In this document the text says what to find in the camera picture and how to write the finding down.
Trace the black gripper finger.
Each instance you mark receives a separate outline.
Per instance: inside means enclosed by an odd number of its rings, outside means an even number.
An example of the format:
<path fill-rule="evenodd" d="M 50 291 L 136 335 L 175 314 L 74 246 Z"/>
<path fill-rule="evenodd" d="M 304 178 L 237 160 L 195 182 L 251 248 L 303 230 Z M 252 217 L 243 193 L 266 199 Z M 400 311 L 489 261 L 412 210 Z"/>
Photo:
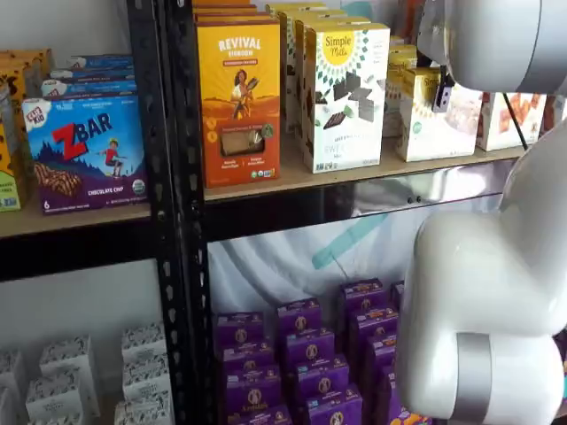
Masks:
<path fill-rule="evenodd" d="M 445 112 L 447 110 L 453 87 L 454 80 L 447 71 L 447 66 L 441 66 L 439 68 L 439 85 L 432 103 L 434 112 Z"/>

